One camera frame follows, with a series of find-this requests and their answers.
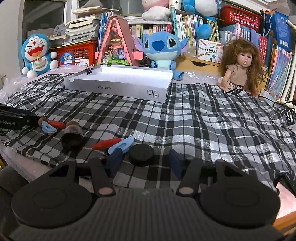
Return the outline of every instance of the red plastic basket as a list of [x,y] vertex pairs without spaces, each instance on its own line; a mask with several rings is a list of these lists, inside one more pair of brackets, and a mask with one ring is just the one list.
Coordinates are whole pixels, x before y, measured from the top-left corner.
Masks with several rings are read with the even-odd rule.
[[220,10],[220,18],[222,26],[228,26],[231,24],[239,23],[248,28],[252,28],[259,31],[261,16],[255,13],[246,11],[233,5],[225,5]]
[[89,65],[91,66],[96,63],[94,53],[96,52],[97,46],[98,46],[97,41],[88,41],[81,44],[52,48],[50,49],[50,51],[57,52],[56,60],[59,62],[59,66],[61,65],[61,56],[63,55],[63,53],[66,53],[66,52],[70,52],[73,54],[74,64],[79,64],[80,59],[88,58]]

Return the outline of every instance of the plaid tablecloth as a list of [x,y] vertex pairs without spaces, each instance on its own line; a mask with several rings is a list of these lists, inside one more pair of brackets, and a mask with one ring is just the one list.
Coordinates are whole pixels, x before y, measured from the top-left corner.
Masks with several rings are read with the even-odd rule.
[[1,131],[0,139],[17,153],[55,166],[101,155],[98,140],[133,136],[151,145],[156,162],[135,167],[125,156],[113,183],[130,188],[175,189],[179,180],[170,169],[168,152],[215,161],[223,159],[273,188],[280,172],[295,183],[296,135],[286,117],[245,92],[231,95],[207,84],[172,84],[165,104],[64,89],[66,74],[48,75],[14,94],[9,105],[33,110],[49,120],[78,121],[85,133],[81,151],[63,150],[63,131],[49,137],[40,128]]

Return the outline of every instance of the brown wooden knob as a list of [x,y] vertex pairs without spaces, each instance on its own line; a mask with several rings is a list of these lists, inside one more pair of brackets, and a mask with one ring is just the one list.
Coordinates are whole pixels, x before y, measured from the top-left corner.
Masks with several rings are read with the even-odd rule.
[[48,122],[47,118],[45,116],[40,117],[40,119],[38,120],[38,125],[41,127],[42,126],[42,121]]
[[69,125],[80,126],[80,125],[78,124],[78,122],[76,122],[76,121],[74,121],[74,120],[72,120],[72,121],[68,121],[68,122],[66,123],[66,127],[69,126]]

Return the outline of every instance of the red marker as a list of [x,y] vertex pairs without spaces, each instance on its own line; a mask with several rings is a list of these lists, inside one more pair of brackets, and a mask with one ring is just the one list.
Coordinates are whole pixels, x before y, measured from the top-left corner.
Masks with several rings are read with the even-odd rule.
[[98,143],[93,145],[91,148],[93,150],[104,150],[104,149],[110,148],[111,146],[113,146],[116,143],[119,143],[121,141],[122,141],[122,139],[115,137],[115,138],[112,138],[112,139],[109,139],[109,140],[99,141]]
[[54,128],[57,129],[65,129],[66,128],[66,124],[63,122],[58,122],[55,120],[51,120],[48,124],[50,124],[51,126],[53,126]]

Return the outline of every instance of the doraemon plush toy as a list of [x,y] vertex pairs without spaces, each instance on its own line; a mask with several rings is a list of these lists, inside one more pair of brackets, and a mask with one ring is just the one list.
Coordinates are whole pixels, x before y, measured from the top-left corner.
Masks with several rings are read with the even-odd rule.
[[22,46],[22,58],[29,64],[22,69],[22,73],[28,78],[35,78],[50,69],[58,67],[57,52],[47,54],[49,50],[49,39],[44,34],[30,36]]
[[[221,8],[220,0],[183,0],[182,4],[186,12],[203,16],[212,21],[216,21],[213,16],[215,16]],[[195,33],[198,39],[209,39],[212,35],[212,28],[209,24],[205,23],[199,26]]]
[[137,50],[142,51],[152,60],[153,68],[172,70],[175,80],[183,79],[184,73],[175,70],[176,62],[173,60],[187,51],[189,37],[180,42],[175,35],[161,31],[150,35],[145,43],[136,37],[135,45]]

